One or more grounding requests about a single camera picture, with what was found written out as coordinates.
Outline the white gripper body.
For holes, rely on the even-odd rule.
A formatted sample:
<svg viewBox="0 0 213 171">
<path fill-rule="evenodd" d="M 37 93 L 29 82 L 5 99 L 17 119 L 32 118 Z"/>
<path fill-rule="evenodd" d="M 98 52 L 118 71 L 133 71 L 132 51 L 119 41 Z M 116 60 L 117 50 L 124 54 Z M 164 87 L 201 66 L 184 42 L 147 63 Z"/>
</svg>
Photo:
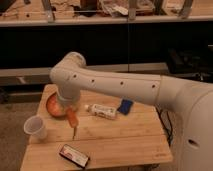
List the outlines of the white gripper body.
<svg viewBox="0 0 213 171">
<path fill-rule="evenodd" d="M 56 94 L 56 106 L 60 111 L 65 110 L 67 107 L 71 107 L 73 111 L 76 111 L 80 105 L 80 95 L 71 97 L 63 97 L 60 94 Z"/>
</svg>

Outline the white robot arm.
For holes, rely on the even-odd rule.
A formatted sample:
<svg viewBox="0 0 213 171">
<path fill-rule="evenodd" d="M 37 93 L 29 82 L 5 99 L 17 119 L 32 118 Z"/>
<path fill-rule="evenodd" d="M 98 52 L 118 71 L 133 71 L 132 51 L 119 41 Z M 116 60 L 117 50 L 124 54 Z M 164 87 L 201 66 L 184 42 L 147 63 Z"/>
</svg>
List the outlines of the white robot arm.
<svg viewBox="0 0 213 171">
<path fill-rule="evenodd" d="M 120 97 L 180 115 L 183 121 L 178 171 L 213 171 L 213 83 L 153 74 L 89 70 L 78 52 L 50 71 L 61 105 L 73 105 L 82 90 Z"/>
</svg>

